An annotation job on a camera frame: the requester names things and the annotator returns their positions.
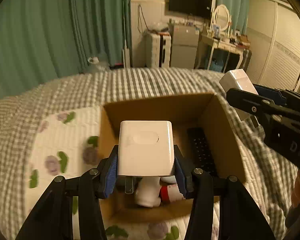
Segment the white power adapter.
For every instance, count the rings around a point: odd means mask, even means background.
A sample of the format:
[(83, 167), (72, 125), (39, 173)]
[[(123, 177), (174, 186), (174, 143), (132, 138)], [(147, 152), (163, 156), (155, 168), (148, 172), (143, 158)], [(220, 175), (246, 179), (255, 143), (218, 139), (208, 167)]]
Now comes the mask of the white power adapter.
[[(258, 95), (256, 88), (243, 69), (234, 69), (226, 72), (220, 79), (219, 83), (225, 92), (227, 92), (230, 88), (236, 88)], [(259, 126), (258, 120), (255, 116), (252, 116), (251, 114), (248, 114), (240, 109), (236, 109), (236, 112), (241, 121), (250, 118), (254, 127)]]
[(125, 193), (134, 193), (136, 177), (167, 177), (174, 172), (170, 121), (125, 120), (120, 124), (117, 175)]

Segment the black remote control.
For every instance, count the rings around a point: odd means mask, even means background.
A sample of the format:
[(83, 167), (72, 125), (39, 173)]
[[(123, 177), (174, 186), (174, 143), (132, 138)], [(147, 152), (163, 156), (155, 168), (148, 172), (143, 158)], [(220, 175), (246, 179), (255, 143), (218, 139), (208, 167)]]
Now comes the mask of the black remote control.
[(213, 178), (218, 177), (204, 130), (201, 127), (188, 128), (187, 135), (192, 149), (194, 165), (209, 173)]

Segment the white bottle red cap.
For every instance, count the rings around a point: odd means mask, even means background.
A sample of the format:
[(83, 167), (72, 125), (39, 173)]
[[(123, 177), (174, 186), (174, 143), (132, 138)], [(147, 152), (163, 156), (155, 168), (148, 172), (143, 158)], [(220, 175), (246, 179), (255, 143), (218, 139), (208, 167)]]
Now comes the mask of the white bottle red cap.
[(165, 204), (185, 199), (179, 191), (175, 176), (161, 177), (161, 189), (159, 196)]

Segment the white cylindrical device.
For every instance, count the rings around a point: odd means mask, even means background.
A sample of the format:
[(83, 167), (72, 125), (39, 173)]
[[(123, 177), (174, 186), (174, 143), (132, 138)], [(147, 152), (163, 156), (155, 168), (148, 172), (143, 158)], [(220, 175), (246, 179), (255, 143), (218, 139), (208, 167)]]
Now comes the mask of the white cylindrical device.
[(143, 177), (135, 191), (135, 203), (144, 207), (159, 207), (161, 203), (159, 177)]

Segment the open cardboard box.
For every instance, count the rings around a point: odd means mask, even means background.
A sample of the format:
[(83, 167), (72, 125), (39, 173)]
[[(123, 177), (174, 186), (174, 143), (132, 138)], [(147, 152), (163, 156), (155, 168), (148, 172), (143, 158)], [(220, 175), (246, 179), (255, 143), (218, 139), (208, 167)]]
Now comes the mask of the open cardboard box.
[(170, 176), (176, 169), (174, 146), (194, 158), (187, 130), (201, 127), (217, 174), (246, 181), (239, 146), (221, 100), (214, 94), (185, 94), (108, 103), (101, 111), (98, 153), (110, 155), (118, 145), (118, 173), (128, 176)]

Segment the blue laundry basket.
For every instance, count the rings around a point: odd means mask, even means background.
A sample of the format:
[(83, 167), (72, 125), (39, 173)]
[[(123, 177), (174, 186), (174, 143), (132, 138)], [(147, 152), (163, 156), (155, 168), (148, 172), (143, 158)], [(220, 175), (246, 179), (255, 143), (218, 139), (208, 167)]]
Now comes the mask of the blue laundry basket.
[(215, 71), (215, 72), (222, 72), (223, 71), (223, 61), (217, 61), (217, 60), (212, 60), (210, 64), (209, 70)]

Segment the white dressing table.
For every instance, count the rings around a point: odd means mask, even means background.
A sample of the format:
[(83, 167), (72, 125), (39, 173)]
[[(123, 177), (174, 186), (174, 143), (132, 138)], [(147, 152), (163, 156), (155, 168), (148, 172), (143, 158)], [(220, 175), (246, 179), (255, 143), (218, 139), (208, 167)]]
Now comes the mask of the white dressing table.
[(232, 44), (200, 34), (194, 68), (209, 70), (212, 60), (222, 60), (223, 73), (233, 69), (247, 71), (251, 56), (252, 51), (240, 44)]

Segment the white louvered wardrobe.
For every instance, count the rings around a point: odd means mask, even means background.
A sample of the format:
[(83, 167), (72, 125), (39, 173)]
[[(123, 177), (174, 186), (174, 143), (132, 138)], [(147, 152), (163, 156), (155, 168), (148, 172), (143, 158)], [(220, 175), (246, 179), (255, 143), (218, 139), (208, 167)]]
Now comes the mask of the white louvered wardrobe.
[(300, 91), (300, 19), (278, 0), (250, 0), (247, 36), (253, 83)]

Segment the white floral quilted mat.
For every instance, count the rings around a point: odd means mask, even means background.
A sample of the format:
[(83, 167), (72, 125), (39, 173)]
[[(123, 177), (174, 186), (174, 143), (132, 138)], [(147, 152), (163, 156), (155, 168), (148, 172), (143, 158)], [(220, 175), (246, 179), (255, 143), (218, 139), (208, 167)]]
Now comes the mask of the white floral quilted mat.
[[(97, 152), (100, 135), (99, 107), (87, 107), (48, 116), (39, 126), (30, 160), (29, 181), (26, 185), (25, 211), (30, 213), (42, 193), (56, 176), (66, 179), (82, 175), (95, 168), (102, 159)], [(135, 203), (135, 193), (131, 196)], [(138, 210), (155, 211), (163, 207), (144, 207)], [(163, 222), (119, 222), (113, 216), (103, 217), (104, 226), (113, 229), (118, 236), (108, 239), (184, 239), (189, 215)]]

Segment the oval white vanity mirror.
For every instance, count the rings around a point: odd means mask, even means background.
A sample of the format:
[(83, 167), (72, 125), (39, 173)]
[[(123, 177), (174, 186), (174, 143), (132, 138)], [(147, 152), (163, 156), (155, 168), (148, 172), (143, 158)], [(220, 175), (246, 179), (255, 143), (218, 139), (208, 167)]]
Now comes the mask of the oval white vanity mirror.
[(226, 31), (231, 22), (231, 15), (224, 4), (218, 5), (212, 14), (212, 24), (218, 25), (220, 27), (220, 31)]

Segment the grey mini fridge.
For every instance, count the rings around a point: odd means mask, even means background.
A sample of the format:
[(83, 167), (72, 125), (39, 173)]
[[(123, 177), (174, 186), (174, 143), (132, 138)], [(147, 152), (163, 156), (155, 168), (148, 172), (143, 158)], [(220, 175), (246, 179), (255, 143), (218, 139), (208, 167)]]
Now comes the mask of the grey mini fridge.
[(193, 26), (172, 24), (171, 39), (170, 66), (193, 69), (197, 55), (199, 30)]

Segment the white suitcase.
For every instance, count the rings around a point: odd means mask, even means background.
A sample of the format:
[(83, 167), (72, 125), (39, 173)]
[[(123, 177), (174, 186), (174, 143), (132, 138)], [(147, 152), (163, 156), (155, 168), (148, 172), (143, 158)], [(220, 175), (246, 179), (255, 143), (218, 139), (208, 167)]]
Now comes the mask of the white suitcase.
[(169, 32), (146, 34), (146, 66), (148, 68), (169, 68), (170, 54)]

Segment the clear water jug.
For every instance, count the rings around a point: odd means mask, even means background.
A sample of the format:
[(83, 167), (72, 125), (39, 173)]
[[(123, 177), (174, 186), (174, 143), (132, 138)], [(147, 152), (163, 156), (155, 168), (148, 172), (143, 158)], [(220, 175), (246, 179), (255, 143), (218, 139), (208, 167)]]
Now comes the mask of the clear water jug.
[(107, 60), (102, 60), (99, 57), (88, 58), (88, 71), (90, 73), (107, 72), (110, 71), (110, 66)]

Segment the green curtain left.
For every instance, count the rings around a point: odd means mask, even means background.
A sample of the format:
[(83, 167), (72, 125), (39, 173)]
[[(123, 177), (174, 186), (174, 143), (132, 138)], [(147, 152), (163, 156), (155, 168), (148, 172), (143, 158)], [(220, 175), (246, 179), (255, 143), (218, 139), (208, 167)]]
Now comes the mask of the green curtain left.
[(3, 0), (0, 3), (0, 98), (90, 70), (114, 66), (130, 47), (130, 0)]

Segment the black wall television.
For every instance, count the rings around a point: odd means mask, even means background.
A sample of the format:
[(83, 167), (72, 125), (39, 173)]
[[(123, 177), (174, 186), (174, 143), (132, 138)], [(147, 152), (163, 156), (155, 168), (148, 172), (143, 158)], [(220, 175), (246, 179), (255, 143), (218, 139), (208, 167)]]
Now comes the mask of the black wall television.
[(169, 0), (169, 11), (179, 12), (209, 20), (211, 18), (212, 0)]

